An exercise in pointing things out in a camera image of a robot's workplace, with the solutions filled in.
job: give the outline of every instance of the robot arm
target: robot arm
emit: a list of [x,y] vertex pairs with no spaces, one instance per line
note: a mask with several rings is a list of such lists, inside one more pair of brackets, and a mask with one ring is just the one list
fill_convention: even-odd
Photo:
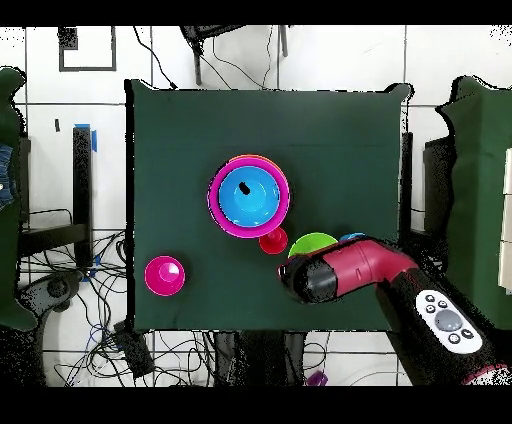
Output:
[[293,256],[278,276],[303,303],[332,301],[375,284],[413,382],[512,384],[491,337],[472,319],[475,311],[463,311],[410,257],[378,240],[358,237]]

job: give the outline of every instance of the magenta bowl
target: magenta bowl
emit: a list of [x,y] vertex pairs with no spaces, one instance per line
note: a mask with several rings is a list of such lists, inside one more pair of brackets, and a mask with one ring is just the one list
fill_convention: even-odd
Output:
[[[219,188],[226,176],[241,166],[255,166],[267,171],[276,181],[279,189],[279,205],[274,216],[265,224],[257,227],[240,227],[229,221],[219,206]],[[226,233],[239,238],[258,238],[275,230],[283,222],[290,205],[288,181],[281,170],[269,159],[258,156],[237,156],[225,163],[210,181],[208,188],[208,209],[213,220]]]

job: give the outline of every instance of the purple object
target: purple object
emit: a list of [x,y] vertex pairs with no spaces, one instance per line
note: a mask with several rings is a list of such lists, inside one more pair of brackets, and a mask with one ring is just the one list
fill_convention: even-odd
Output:
[[329,379],[322,371],[315,371],[306,381],[306,386],[325,386]]
[[172,296],[183,287],[185,270],[176,259],[158,256],[146,266],[144,280],[153,293],[159,296]]
[[[226,176],[242,166],[255,166],[267,171],[279,188],[279,206],[274,216],[258,227],[244,228],[229,221],[219,206],[219,188]],[[281,170],[270,160],[256,156],[238,156],[228,161],[213,177],[207,195],[208,209],[215,222],[228,234],[240,238],[258,238],[275,230],[283,222],[290,204],[290,189]]]

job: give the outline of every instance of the black chair leg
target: black chair leg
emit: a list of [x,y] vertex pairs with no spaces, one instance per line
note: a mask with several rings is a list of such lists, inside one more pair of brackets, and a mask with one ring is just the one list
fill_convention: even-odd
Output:
[[194,53],[194,67],[196,70],[196,84],[201,85],[201,62],[198,54]]
[[281,45],[283,47],[283,56],[288,56],[288,40],[286,39],[286,25],[279,25],[279,32],[281,33]]

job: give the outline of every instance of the white floor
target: white floor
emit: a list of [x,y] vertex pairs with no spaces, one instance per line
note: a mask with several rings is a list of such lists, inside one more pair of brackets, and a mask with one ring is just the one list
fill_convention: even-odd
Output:
[[[142,42],[152,46],[169,79],[179,88],[197,88],[192,52],[178,27],[137,29]],[[269,67],[270,31],[270,25],[250,25],[224,34],[216,39],[215,52],[261,84]],[[66,66],[111,65],[110,28],[79,27],[78,37],[78,50],[65,52]],[[169,87],[157,62],[138,44],[131,27],[116,27],[116,41],[116,72],[60,73],[57,28],[0,28],[0,66],[16,66],[27,74],[27,84],[16,93],[15,102],[26,119],[32,140],[31,210],[67,208],[72,211],[72,127],[88,123],[97,131],[98,140],[97,152],[93,152],[95,239],[126,226],[123,80],[140,78],[158,88]],[[446,124],[434,107],[448,101],[451,83],[461,75],[474,74],[494,86],[511,86],[511,45],[510,26],[294,26],[288,30],[289,55],[280,57],[279,88],[380,91],[393,83],[411,83],[415,94],[408,109],[404,106],[404,112],[408,113],[409,130],[414,133],[413,227],[421,229],[421,211],[424,210],[422,146],[426,141],[448,134]],[[259,89],[238,69],[214,57],[211,39],[206,41],[204,49],[206,60],[230,87]],[[272,27],[269,52],[271,62],[266,86],[277,88],[276,25]],[[202,61],[201,67],[202,88],[227,89],[210,66]],[[59,132],[55,119],[59,120]],[[68,219],[66,213],[34,215],[31,226],[66,224]],[[110,262],[119,263],[114,249],[107,256]],[[30,270],[31,273],[23,274],[21,284],[43,275],[42,268],[33,261]],[[98,322],[96,295],[89,283],[82,284],[80,295],[88,305],[89,318]],[[115,284],[116,290],[123,291],[126,283],[118,280]],[[111,294],[109,303],[112,321],[123,319],[126,295]],[[86,349],[89,335],[84,306],[76,298],[66,312],[51,315],[44,339],[50,385],[63,384],[54,365],[74,364]],[[161,335],[169,346],[191,338],[190,333]],[[308,341],[325,346],[327,334],[311,333]],[[183,344],[176,354],[161,356],[167,348],[158,333],[148,336],[148,345],[158,358],[159,366],[187,367],[191,346]],[[396,355],[383,333],[332,333],[327,349],[325,372],[330,385],[410,384],[406,376],[397,374]],[[305,366],[314,366],[321,357],[318,346],[308,346]],[[196,367],[197,354],[192,354],[190,361],[190,366]],[[56,369],[67,375],[65,367],[58,365]],[[205,367],[193,373],[192,378],[200,384],[204,382]],[[78,379],[82,381],[80,385],[88,386],[120,384],[117,378],[83,376]],[[123,377],[123,380],[133,385],[131,377]],[[174,381],[162,375],[156,385],[169,385]],[[152,376],[146,377],[146,383],[153,385]]]

